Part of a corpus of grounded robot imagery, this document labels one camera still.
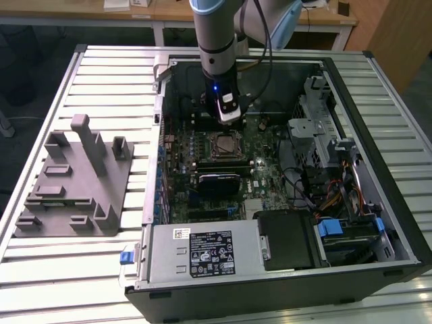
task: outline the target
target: blue drive latch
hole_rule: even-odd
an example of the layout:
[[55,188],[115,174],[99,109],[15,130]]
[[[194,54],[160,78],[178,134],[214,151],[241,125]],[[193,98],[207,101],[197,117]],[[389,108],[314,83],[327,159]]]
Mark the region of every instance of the blue drive latch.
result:
[[324,219],[318,224],[318,232],[320,237],[324,238],[329,235],[343,234],[342,226],[337,219]]

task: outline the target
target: motherboard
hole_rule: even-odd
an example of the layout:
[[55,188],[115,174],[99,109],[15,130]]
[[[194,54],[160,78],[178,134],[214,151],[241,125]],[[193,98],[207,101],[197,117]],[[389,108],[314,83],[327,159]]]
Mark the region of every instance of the motherboard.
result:
[[256,116],[233,130],[170,127],[170,223],[248,219],[255,211],[289,208],[277,158],[279,128],[262,123]]

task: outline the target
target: wooden table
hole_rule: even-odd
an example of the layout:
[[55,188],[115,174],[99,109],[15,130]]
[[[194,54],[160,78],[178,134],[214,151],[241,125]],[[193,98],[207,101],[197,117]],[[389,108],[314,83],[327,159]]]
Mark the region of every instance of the wooden table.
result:
[[[49,26],[151,27],[157,46],[164,46],[164,28],[194,28],[189,0],[153,0],[148,8],[104,12],[103,0],[0,0],[0,24]],[[335,33],[333,50],[343,50],[357,19],[338,15],[338,0],[329,9],[303,12],[297,32]]]

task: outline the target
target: black plastic cover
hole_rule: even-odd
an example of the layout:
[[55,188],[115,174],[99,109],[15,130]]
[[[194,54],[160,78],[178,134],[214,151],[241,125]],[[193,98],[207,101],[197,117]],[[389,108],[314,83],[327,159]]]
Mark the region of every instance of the black plastic cover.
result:
[[255,216],[260,235],[269,243],[270,259],[264,261],[267,271],[323,266],[309,211],[259,211]]

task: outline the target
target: blue tab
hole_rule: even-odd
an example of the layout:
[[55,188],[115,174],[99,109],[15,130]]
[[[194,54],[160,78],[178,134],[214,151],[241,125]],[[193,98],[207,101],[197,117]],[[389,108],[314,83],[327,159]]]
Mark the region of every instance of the blue tab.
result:
[[327,235],[327,231],[325,230],[323,222],[320,222],[320,224],[318,224],[318,232],[320,237],[322,238]]
[[120,265],[133,265],[134,264],[134,252],[121,252],[120,253]]
[[337,219],[324,219],[318,225],[318,231],[320,237],[327,235],[340,235],[343,234],[342,226]]
[[385,231],[383,220],[379,217],[375,219],[375,224],[377,224],[378,230],[380,233],[383,233]]

